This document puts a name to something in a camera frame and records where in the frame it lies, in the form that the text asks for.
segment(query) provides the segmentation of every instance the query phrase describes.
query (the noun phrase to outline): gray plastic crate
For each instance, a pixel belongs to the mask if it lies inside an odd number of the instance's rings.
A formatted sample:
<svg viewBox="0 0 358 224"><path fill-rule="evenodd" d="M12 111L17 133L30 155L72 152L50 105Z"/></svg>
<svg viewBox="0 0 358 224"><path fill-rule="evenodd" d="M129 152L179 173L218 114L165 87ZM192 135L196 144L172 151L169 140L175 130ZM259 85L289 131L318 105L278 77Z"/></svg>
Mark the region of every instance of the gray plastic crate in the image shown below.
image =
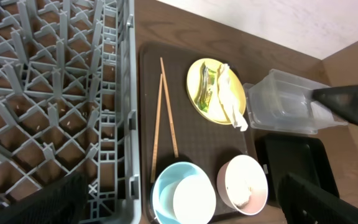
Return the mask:
<svg viewBox="0 0 358 224"><path fill-rule="evenodd" d="M139 222L135 63L133 0L0 0L0 209L82 170L80 223Z"/></svg>

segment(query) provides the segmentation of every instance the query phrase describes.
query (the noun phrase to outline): black object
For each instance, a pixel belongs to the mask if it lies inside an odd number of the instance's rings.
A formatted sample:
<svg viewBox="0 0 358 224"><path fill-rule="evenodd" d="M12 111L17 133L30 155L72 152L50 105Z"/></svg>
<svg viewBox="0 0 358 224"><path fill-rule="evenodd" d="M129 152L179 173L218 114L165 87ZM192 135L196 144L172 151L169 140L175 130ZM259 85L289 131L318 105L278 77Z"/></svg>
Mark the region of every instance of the black object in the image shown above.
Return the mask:
<svg viewBox="0 0 358 224"><path fill-rule="evenodd" d="M74 172L0 211L0 224L76 224L87 201L86 177Z"/></svg>
<svg viewBox="0 0 358 224"><path fill-rule="evenodd" d="M269 133L255 142L258 161L267 169L269 203L277 203L278 184L292 172L339 198L333 172L319 139Z"/></svg>
<svg viewBox="0 0 358 224"><path fill-rule="evenodd" d="M288 224L358 224L358 208L294 174L281 180L278 201Z"/></svg>
<svg viewBox="0 0 358 224"><path fill-rule="evenodd" d="M358 125L358 85L313 90L312 98L341 118Z"/></svg>
<svg viewBox="0 0 358 224"><path fill-rule="evenodd" d="M191 64L198 59L211 58L211 56L171 45L151 42L142 46L139 57L140 153L142 159L142 209L144 215L150 222L156 222L150 206L150 193L152 190L150 173L158 85L161 74L160 57L162 57L167 76L180 158L175 159L173 155L167 106L164 100L165 96L162 96L156 176L174 162L192 162L206 172L215 189L216 209L211 222L243 217L241 213L228 207L221 200L216 190L216 177L219 169L234 156L247 154L244 133L234 129L231 125L215 124L203 118L191 104L186 91L186 77Z"/></svg>

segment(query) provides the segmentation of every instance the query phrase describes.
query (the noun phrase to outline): blue bowl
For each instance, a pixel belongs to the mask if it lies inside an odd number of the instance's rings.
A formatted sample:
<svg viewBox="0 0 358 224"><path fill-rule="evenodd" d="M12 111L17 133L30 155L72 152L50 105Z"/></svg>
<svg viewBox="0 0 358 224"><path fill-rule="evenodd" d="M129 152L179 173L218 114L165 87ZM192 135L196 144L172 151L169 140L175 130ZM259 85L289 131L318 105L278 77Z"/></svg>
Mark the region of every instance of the blue bowl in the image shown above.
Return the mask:
<svg viewBox="0 0 358 224"><path fill-rule="evenodd" d="M166 217L161 212L159 212L164 209L160 204L160 195L162 190L166 186L176 181L183 180L184 178L190 175L203 175L206 178L208 178L205 172L198 166L190 162L177 162L165 168L165 170L162 171L162 173L159 175L157 180L154 182L152 193L151 193L151 202L152 202L152 208L154 214L159 223L180 224L175 219Z"/></svg>

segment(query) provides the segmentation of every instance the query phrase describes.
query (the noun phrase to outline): wooden chopstick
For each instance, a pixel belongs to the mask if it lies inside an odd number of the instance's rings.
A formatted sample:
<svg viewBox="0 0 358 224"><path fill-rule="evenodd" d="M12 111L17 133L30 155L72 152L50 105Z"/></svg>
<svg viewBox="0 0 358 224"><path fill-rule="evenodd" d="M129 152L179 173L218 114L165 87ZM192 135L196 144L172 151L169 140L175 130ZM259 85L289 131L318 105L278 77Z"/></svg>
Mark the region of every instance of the wooden chopstick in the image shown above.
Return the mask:
<svg viewBox="0 0 358 224"><path fill-rule="evenodd" d="M172 138L172 144L173 144L173 153L175 154L175 157L177 158L177 157L179 157L177 138L175 136L175 128L173 128L171 101L169 99L167 79L165 78L165 69L164 69L164 62L162 60L162 57L160 57L160 62L161 62L162 80L163 80L163 84L164 84L165 100L167 101L169 127L171 129L171 138Z"/></svg>
<svg viewBox="0 0 358 224"><path fill-rule="evenodd" d="M153 145L153 161L152 161L152 176L151 183L155 181L155 168L157 166L157 150L158 150L158 133L160 131L160 111L161 111L161 89L162 89L162 73L160 76L160 87L158 88L157 99L157 115L155 116L155 131L154 131L154 145Z"/></svg>

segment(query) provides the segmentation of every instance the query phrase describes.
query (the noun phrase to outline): white napkin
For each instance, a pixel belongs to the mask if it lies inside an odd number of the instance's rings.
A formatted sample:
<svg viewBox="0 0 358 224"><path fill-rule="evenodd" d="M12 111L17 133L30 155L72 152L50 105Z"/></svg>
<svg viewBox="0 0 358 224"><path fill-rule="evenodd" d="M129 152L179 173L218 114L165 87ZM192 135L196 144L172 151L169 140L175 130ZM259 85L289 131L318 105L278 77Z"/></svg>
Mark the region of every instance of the white napkin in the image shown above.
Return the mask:
<svg viewBox="0 0 358 224"><path fill-rule="evenodd" d="M232 123L233 127L240 127L240 131L245 131L248 128L248 124L239 111L237 98L230 90L230 77L228 71L228 64L221 65L221 67L219 68L219 102L223 105L223 110L226 113L226 116L229 118L230 122Z"/></svg>

